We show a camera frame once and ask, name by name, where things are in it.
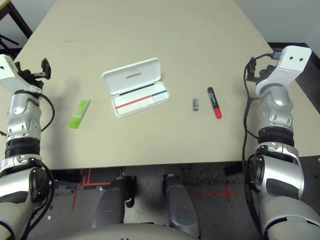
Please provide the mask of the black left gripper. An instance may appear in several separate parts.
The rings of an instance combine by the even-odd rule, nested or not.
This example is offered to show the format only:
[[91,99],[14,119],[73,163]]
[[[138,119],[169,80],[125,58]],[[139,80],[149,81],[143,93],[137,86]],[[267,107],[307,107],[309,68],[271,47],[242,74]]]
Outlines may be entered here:
[[37,73],[31,73],[31,71],[28,69],[21,70],[21,64],[19,61],[15,62],[14,64],[18,70],[18,75],[32,86],[43,88],[44,83],[38,79],[45,78],[49,80],[51,78],[51,66],[47,58],[44,58],[41,62],[42,72]]

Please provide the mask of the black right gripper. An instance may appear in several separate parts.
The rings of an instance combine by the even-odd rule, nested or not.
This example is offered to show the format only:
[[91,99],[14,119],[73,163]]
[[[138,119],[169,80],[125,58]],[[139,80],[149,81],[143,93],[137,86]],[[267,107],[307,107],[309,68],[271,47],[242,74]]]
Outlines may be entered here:
[[[255,76],[257,60],[255,57],[251,57],[246,66],[246,81],[257,81],[258,77]],[[261,81],[266,80],[271,73],[275,70],[275,65],[268,65],[265,69],[261,69],[259,72],[259,79]]]

